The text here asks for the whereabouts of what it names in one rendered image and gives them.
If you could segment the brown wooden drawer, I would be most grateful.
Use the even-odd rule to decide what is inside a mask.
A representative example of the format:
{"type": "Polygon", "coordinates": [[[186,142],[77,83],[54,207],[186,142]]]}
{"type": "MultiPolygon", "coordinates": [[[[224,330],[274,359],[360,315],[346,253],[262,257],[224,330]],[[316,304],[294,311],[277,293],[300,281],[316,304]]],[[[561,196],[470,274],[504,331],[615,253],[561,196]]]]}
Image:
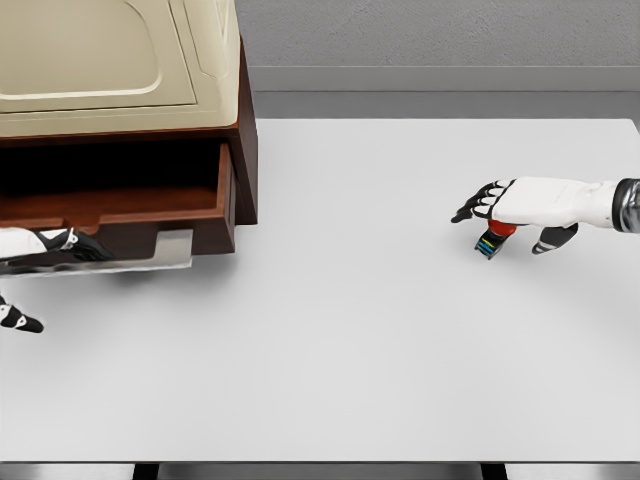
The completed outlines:
{"type": "Polygon", "coordinates": [[[235,172],[215,139],[0,149],[0,227],[73,227],[119,260],[190,230],[193,255],[235,250],[235,172]]]}

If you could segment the silver drawer handle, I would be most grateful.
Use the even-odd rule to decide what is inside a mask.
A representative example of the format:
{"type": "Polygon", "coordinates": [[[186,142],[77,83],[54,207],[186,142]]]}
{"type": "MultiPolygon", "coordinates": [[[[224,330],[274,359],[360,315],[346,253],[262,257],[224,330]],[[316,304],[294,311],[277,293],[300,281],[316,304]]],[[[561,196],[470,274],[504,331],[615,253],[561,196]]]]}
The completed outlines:
{"type": "Polygon", "coordinates": [[[0,265],[0,278],[52,277],[190,268],[192,265],[192,238],[192,230],[161,231],[157,234],[154,255],[147,259],[60,263],[53,266],[11,266],[5,263],[0,265]]]}

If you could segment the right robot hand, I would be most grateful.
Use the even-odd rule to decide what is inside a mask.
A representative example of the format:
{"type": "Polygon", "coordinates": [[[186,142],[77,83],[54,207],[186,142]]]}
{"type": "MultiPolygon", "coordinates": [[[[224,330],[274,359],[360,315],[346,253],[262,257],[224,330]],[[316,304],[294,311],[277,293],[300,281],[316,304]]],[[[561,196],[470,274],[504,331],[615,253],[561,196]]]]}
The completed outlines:
{"type": "Polygon", "coordinates": [[[474,217],[520,226],[538,226],[541,234],[532,253],[540,255],[568,243],[578,232],[578,206],[586,184],[581,181],[520,177],[481,187],[460,207],[451,222],[474,217]]]}

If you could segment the red button switch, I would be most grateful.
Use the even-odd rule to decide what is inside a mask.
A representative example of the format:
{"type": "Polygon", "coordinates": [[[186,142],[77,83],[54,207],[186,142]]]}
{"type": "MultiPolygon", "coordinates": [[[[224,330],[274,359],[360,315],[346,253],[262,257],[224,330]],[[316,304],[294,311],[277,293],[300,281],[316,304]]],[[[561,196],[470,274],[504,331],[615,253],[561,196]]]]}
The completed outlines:
{"type": "Polygon", "coordinates": [[[487,260],[491,260],[516,230],[516,225],[490,219],[487,221],[487,229],[476,242],[475,250],[480,252],[487,260]]]}

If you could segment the brown cabinet with beige top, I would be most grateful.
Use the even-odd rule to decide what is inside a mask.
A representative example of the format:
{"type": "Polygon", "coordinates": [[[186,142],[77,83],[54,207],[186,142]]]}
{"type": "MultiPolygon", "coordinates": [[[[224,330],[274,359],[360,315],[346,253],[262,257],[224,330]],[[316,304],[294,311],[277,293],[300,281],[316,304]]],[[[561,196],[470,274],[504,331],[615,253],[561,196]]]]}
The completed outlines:
{"type": "Polygon", "coordinates": [[[237,220],[258,137],[234,0],[0,0],[0,148],[220,137],[237,220]]]}

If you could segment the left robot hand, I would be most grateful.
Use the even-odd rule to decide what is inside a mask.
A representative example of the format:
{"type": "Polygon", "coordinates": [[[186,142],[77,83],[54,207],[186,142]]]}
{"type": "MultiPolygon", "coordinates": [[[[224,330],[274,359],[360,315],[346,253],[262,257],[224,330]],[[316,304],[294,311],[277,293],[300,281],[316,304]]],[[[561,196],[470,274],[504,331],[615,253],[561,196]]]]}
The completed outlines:
{"type": "MultiPolygon", "coordinates": [[[[44,231],[0,228],[0,262],[54,251],[66,252],[83,262],[114,259],[114,254],[98,240],[74,228],[44,231]]],[[[44,331],[41,321],[24,314],[1,294],[0,326],[34,334],[44,331]]]]}

